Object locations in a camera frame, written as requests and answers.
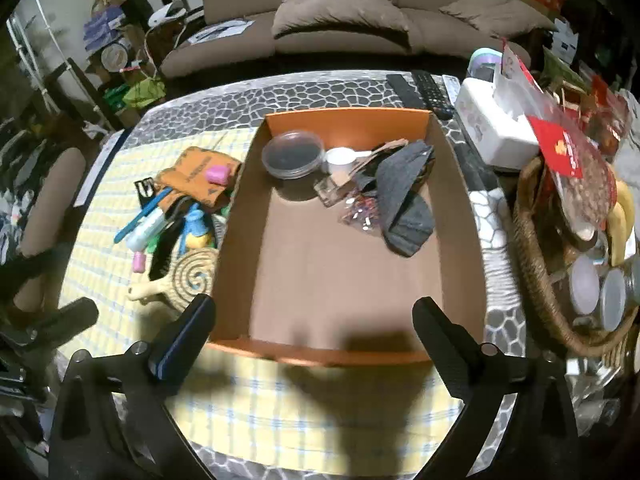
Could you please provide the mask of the grey knit sock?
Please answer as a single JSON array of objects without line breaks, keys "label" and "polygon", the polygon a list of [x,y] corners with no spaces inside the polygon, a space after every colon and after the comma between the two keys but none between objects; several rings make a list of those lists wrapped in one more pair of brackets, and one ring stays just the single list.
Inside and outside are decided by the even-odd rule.
[{"label": "grey knit sock", "polygon": [[378,157],[356,173],[358,191],[376,200],[378,225],[393,252],[412,257],[430,238],[435,220],[420,194],[435,161],[434,148],[423,140]]}]

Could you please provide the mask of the clear bag of hair ties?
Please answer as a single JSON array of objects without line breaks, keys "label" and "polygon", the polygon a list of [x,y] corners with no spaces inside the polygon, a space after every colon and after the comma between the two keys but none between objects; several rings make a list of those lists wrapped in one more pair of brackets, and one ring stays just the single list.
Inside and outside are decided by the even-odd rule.
[{"label": "clear bag of hair ties", "polygon": [[345,200],[344,210],[340,221],[345,226],[351,226],[363,233],[381,234],[378,201],[375,197],[361,194],[349,195]]}]

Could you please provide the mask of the pink hair roller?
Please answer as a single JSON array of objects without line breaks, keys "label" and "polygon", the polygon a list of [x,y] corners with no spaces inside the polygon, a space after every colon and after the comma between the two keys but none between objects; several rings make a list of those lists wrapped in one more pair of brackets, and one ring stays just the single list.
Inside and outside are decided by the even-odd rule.
[{"label": "pink hair roller", "polygon": [[212,165],[205,170],[205,179],[209,184],[227,186],[232,177],[229,165]]},{"label": "pink hair roller", "polygon": [[132,259],[132,272],[142,274],[145,272],[146,255],[144,252],[134,252]]}]

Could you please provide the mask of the dark round lidded container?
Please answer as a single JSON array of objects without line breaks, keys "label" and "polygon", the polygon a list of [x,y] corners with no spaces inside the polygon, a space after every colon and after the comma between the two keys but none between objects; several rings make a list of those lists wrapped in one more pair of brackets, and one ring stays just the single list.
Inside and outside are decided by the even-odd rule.
[{"label": "dark round lidded container", "polygon": [[304,178],[321,169],[324,145],[320,136],[291,130],[274,136],[262,149],[262,164],[281,180]]}]

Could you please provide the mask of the white measuring scoop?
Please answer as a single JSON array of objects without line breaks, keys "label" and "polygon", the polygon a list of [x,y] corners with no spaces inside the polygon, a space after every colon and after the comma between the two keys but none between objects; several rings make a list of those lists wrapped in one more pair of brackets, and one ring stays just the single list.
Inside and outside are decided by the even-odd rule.
[{"label": "white measuring scoop", "polygon": [[357,162],[369,157],[371,151],[355,151],[352,148],[331,148],[324,154],[323,169],[328,174],[334,174],[337,171],[349,172],[356,166]]}]

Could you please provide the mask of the cream paddle hairbrush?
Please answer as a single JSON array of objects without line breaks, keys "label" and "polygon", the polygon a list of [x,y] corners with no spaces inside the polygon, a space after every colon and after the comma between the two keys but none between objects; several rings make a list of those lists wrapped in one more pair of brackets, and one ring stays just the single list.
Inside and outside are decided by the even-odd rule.
[{"label": "cream paddle hairbrush", "polygon": [[168,266],[165,275],[161,278],[130,286],[127,292],[127,298],[131,301],[136,301],[155,295],[171,294],[171,291],[174,289],[174,279],[172,278],[172,272],[174,272],[174,270],[175,263],[172,262]]}]

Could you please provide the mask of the white cosmetic tube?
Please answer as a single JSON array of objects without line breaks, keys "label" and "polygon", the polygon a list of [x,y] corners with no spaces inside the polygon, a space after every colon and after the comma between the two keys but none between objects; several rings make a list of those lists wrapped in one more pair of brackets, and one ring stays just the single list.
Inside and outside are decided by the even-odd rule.
[{"label": "white cosmetic tube", "polygon": [[167,219],[160,207],[155,208],[145,217],[126,238],[126,246],[132,252],[143,252],[150,240],[163,231]]}]

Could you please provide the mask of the woven wicker basket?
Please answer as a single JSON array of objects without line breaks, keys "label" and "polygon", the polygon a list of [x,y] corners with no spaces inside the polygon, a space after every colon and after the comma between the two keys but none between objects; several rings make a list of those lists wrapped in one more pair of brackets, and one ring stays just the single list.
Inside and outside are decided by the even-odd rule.
[{"label": "woven wicker basket", "polygon": [[535,191],[542,180],[542,168],[544,162],[540,157],[535,157],[521,170],[516,186],[513,211],[514,243],[523,282],[537,312],[539,323],[544,326],[544,331],[550,338],[578,356],[604,356],[625,341],[634,325],[639,308],[632,307],[624,313],[622,322],[612,332],[592,330],[589,334],[583,334],[574,331],[555,296],[533,219]]}]

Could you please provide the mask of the black plastic hair claw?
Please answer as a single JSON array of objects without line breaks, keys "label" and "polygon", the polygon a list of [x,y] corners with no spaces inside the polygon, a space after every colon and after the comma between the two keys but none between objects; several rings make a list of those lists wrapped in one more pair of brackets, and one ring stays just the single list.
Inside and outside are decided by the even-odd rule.
[{"label": "black plastic hair claw", "polygon": [[134,182],[134,187],[141,208],[144,208],[156,196],[155,182],[151,177],[137,180]]}]

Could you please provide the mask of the orange patterned sock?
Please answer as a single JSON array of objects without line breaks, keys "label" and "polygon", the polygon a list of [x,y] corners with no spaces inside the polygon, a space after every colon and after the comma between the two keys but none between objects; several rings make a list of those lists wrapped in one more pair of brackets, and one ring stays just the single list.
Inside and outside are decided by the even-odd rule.
[{"label": "orange patterned sock", "polygon": [[[205,170],[212,165],[229,165],[232,177],[227,186],[209,184],[205,179]],[[155,178],[158,192],[166,186],[172,191],[160,201],[160,209],[167,214],[171,206],[180,198],[192,198],[209,211],[217,211],[230,202],[236,177],[242,162],[227,154],[190,146],[178,157],[176,162],[162,170]]]}]

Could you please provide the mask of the white tissue box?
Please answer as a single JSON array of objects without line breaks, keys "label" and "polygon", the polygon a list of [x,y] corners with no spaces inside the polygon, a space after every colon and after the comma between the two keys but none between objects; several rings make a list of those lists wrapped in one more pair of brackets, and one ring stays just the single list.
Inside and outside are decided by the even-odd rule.
[{"label": "white tissue box", "polygon": [[486,165],[520,171],[538,155],[538,140],[527,119],[505,112],[490,82],[465,78],[454,108]]}]

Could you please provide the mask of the black remote control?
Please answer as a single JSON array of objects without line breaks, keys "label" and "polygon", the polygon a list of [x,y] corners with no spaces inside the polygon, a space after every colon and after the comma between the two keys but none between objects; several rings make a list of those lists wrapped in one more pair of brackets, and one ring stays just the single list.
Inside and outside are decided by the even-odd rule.
[{"label": "black remote control", "polygon": [[386,75],[387,83],[401,100],[403,107],[429,110],[441,122],[454,118],[454,107],[440,91],[430,73],[425,70],[413,70],[411,78],[413,84],[409,84],[401,74]]}]

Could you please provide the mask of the brown sofa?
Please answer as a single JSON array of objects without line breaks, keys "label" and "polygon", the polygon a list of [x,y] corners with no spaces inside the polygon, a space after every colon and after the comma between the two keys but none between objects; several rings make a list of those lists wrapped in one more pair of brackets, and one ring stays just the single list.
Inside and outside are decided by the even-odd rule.
[{"label": "brown sofa", "polygon": [[244,63],[266,61],[270,70],[313,70],[322,61],[418,58],[424,54],[466,60],[502,40],[444,13],[459,0],[203,0],[204,20],[220,25],[247,20],[244,32],[200,44],[183,41],[163,59],[168,79],[206,70],[229,74]]}]

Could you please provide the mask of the beige throw pillow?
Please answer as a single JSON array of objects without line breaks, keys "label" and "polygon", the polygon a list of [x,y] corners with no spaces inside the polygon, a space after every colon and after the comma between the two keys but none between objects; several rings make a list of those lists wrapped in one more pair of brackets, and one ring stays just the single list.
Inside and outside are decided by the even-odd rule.
[{"label": "beige throw pillow", "polygon": [[458,0],[439,11],[497,38],[512,39],[537,28],[556,29],[550,18],[522,0]]}]

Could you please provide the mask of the brown sofa cushion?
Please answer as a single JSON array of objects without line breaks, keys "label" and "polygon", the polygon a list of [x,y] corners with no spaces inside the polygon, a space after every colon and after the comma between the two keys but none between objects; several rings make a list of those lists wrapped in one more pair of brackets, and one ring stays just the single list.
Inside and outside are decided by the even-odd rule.
[{"label": "brown sofa cushion", "polygon": [[392,0],[283,0],[274,14],[279,38],[315,30],[347,30],[407,38],[410,25]]}]

